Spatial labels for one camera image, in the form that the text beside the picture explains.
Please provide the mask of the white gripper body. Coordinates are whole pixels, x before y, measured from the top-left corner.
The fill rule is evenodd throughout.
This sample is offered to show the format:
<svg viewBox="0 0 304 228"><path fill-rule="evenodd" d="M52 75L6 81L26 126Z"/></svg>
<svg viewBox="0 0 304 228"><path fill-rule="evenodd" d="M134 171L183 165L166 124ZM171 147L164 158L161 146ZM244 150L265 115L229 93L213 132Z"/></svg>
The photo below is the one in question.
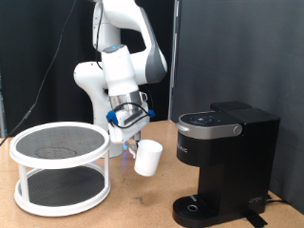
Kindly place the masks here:
<svg viewBox="0 0 304 228"><path fill-rule="evenodd" d="M123 143L141 131L150 121L147 102L120 104L107 113L110 140Z"/></svg>

